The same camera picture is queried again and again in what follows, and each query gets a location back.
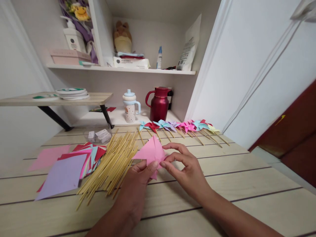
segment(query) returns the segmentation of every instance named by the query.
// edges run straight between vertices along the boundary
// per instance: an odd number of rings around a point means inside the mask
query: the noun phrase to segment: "blue cap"
[[[128,89],[127,93],[124,93],[124,96],[126,96],[126,97],[131,97],[131,96],[134,96],[134,95],[135,95],[135,93],[131,92],[131,89]]]

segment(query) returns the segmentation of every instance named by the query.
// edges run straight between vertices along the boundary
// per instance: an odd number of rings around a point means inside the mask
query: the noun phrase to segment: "striped tabletop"
[[[137,126],[116,126],[119,134],[136,131]],[[0,236],[84,236],[111,208],[111,198],[97,191],[89,206],[76,207],[80,196],[77,190],[34,201],[36,190],[46,179],[49,169],[27,172],[38,153],[45,148],[86,142],[86,128],[60,132],[30,157],[23,159],[13,170],[0,175]],[[159,131],[162,144],[169,142]],[[197,133],[196,138],[179,134],[172,142],[183,143],[197,158],[207,182],[220,195],[239,208],[271,226],[284,236],[316,235],[316,196],[270,167],[224,135],[228,146]],[[142,131],[143,139],[150,139]],[[141,140],[137,145],[142,147]],[[175,162],[182,169],[183,165]],[[223,231],[208,214],[190,198],[177,181],[164,169],[158,179],[149,183],[142,220],[132,236],[224,236]]]

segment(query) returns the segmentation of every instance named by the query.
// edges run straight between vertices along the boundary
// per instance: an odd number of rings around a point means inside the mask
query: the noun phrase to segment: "wall shelf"
[[[118,72],[142,72],[142,73],[179,74],[179,75],[195,75],[197,73],[196,71],[175,71],[175,70],[157,70],[157,69],[128,69],[128,68],[117,68],[117,67],[60,65],[60,64],[46,64],[46,66],[48,68],[59,68],[59,69],[79,69],[79,70],[118,71]]]

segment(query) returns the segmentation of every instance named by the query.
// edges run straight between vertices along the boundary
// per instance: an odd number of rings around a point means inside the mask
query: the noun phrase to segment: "blue pinwheel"
[[[196,120],[195,122],[193,122],[194,126],[196,126],[196,130],[202,130],[203,128],[205,129],[209,129],[208,125],[205,123],[201,123],[201,120]]]
[[[139,131],[141,131],[143,128],[150,129],[150,127],[145,126],[145,122],[141,121],[141,126],[139,127]]]
[[[162,119],[159,120],[158,122],[155,122],[155,124],[157,124],[159,126],[159,128],[165,128],[166,130],[170,131],[168,128],[171,128],[172,130],[174,130],[174,128],[172,128],[172,125],[166,121],[163,121]]]

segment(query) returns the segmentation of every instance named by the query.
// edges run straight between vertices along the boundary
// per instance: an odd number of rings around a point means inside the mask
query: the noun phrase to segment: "teddy bear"
[[[113,34],[113,38],[117,52],[132,52],[132,35],[129,32],[129,26],[127,22],[122,24],[121,21],[117,21],[116,31]]]

